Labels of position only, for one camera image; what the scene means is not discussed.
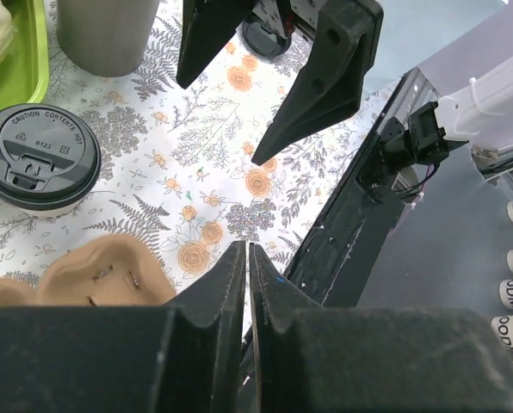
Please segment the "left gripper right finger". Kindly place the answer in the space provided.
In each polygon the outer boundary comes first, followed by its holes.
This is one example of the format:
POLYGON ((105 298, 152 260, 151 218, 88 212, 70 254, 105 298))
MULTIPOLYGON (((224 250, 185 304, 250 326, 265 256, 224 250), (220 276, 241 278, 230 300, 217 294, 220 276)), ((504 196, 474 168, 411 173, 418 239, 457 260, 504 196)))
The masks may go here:
POLYGON ((261 412, 513 412, 491 326, 454 309, 326 309, 250 246, 261 412))

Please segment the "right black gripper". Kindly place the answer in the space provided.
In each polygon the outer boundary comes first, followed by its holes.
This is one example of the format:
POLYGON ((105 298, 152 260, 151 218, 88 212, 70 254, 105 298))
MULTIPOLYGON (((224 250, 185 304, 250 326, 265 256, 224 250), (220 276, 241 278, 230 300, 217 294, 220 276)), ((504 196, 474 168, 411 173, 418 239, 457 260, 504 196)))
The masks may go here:
POLYGON ((245 17, 280 38, 298 31, 313 40, 306 64, 254 152, 252 162, 263 164, 358 111, 383 16, 376 1, 183 0, 176 82, 188 88, 245 17))

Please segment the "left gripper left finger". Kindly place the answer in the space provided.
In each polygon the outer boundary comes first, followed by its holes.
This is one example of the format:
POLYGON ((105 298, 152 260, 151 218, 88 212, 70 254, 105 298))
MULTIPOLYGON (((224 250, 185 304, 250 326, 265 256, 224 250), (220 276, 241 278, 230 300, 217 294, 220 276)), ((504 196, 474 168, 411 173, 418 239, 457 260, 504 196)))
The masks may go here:
POLYGON ((0 309, 0 412, 233 412, 246 248, 158 306, 0 309))

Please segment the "brown pulp cup carrier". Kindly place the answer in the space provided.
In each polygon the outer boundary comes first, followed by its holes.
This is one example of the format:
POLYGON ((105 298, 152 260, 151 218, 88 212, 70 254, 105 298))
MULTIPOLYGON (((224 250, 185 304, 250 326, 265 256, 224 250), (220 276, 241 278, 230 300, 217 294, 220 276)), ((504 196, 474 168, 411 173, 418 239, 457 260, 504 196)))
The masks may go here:
POLYGON ((36 287, 0 277, 0 308, 22 305, 162 305, 176 296, 158 259, 136 237, 110 234, 54 261, 36 287))

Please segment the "white paper coffee cup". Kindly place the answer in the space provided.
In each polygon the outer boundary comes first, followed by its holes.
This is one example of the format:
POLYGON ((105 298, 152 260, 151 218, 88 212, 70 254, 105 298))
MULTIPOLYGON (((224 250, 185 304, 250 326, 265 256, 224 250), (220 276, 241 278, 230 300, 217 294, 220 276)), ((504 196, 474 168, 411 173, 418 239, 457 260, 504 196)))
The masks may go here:
POLYGON ((50 219, 71 213, 89 193, 89 189, 69 195, 0 191, 0 201, 27 215, 50 219))

